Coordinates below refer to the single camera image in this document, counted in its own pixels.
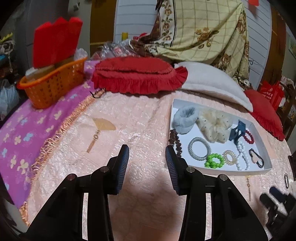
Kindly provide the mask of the blue hair claw clip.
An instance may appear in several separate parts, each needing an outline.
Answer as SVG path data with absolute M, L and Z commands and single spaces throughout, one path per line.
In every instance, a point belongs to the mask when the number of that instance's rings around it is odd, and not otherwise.
M 232 128 L 230 131 L 229 140 L 237 144 L 241 137 L 244 137 L 246 133 L 246 125 L 241 120 L 238 121 L 238 125 Z

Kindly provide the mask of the pink bedspread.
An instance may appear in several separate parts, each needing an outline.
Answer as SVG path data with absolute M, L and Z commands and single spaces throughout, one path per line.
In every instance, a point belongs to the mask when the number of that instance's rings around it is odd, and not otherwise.
M 178 196 L 166 168 L 165 147 L 173 100 L 182 99 L 216 108 L 249 121 L 241 106 L 188 91 L 160 97 L 105 93 L 75 110 L 41 150 L 35 176 L 20 212 L 31 223 L 62 180 L 70 173 L 84 176 L 104 166 L 123 144 L 129 162 L 122 190 L 109 197 L 116 240 L 177 240 L 185 197 Z

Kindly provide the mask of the white cardboard box lid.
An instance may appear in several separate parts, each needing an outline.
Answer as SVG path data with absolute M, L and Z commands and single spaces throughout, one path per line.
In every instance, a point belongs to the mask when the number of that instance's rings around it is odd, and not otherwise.
M 273 165 L 254 123 L 201 104 L 174 99 L 170 143 L 204 174 L 259 175 Z

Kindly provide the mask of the grey fuzzy scrunchie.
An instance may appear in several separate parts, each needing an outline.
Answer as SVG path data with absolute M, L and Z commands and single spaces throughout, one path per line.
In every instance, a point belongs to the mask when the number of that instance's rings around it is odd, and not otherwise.
M 173 117 L 173 127 L 178 134 L 187 134 L 199 118 L 198 109 L 193 106 L 179 108 Z

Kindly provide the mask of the cream dotted chiffon scrunchie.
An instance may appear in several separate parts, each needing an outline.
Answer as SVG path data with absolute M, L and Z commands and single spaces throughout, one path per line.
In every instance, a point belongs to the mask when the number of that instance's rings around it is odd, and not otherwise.
M 225 143 L 229 139 L 233 119 L 222 111 L 203 108 L 199 111 L 196 123 L 209 142 Z

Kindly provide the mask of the red ruffled cushion right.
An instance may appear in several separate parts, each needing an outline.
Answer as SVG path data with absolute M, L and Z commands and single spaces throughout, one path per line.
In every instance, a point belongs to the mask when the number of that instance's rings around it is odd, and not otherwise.
M 253 112 L 251 115 L 255 120 L 272 136 L 283 141 L 285 138 L 283 126 L 270 102 L 256 90 L 248 89 L 244 93 L 252 103 Z

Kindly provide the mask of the red ruffled cushion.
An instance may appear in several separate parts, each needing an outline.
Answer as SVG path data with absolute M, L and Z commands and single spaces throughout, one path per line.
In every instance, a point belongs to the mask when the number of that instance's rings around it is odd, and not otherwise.
M 283 126 L 270 102 L 256 90 L 248 89 L 244 93 L 252 103 L 253 112 L 251 115 L 255 120 L 272 136 L 283 141 L 285 138 Z
M 95 89 L 112 93 L 157 94 L 182 87 L 188 71 L 181 66 L 173 68 L 155 57 L 115 57 L 95 65 L 92 82 Z

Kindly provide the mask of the red ruffled cushion left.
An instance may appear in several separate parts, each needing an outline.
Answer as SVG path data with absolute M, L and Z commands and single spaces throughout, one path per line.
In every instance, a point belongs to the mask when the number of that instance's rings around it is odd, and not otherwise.
M 95 89 L 112 93 L 157 94 L 182 87 L 188 71 L 181 66 L 173 68 L 155 57 L 115 57 L 95 65 L 92 82 Z

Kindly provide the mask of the purple floral blanket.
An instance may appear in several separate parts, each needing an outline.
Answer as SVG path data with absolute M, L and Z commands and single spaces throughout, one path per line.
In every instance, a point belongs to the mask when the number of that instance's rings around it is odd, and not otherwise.
M 97 61 L 84 65 L 85 78 L 56 104 L 35 109 L 25 101 L 1 128 L 1 176 L 13 204 L 20 208 L 31 187 L 31 166 L 46 139 L 52 137 L 62 122 L 93 92 L 91 81 Z

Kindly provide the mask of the white pillow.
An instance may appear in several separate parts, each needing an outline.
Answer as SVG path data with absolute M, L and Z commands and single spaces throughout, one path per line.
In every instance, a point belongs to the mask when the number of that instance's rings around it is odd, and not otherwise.
M 239 104 L 253 112 L 253 105 L 243 89 L 225 72 L 199 62 L 180 62 L 175 68 L 184 67 L 188 76 L 181 89 L 201 92 L 206 95 Z

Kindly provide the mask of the orange plastic basket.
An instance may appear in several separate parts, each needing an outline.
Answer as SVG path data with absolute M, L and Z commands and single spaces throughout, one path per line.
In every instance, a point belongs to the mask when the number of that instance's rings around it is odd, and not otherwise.
M 86 58 L 83 58 L 64 64 L 33 81 L 28 81 L 24 76 L 16 87 L 25 91 L 34 108 L 48 108 L 84 82 L 85 61 Z

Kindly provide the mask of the red gift bag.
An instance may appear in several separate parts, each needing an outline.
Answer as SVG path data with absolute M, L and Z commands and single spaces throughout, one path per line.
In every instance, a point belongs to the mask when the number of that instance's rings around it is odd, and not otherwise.
M 270 102 L 275 111 L 277 111 L 282 99 L 285 97 L 280 81 L 271 85 L 264 80 L 259 86 L 259 92 Z

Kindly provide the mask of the clear plastic bag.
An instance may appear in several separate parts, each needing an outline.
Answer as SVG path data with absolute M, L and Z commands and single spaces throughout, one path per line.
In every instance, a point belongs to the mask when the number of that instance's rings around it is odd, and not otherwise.
M 137 56 L 136 52 L 130 45 L 130 40 L 126 39 L 121 42 L 106 42 L 98 48 L 92 56 L 91 60 L 105 60 L 114 57 Z

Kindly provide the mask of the red box in basket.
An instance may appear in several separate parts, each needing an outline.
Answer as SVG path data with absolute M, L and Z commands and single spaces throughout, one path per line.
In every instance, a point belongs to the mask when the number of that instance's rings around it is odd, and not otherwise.
M 61 62 L 76 51 L 83 22 L 77 17 L 59 17 L 34 31 L 33 67 L 43 68 Z

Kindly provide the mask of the floral beige quilt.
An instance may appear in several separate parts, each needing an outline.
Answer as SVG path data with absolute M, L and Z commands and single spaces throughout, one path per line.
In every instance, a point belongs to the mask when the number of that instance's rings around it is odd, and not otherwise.
M 143 57 L 201 62 L 249 86 L 249 35 L 242 1 L 158 1 L 150 33 L 130 43 Z

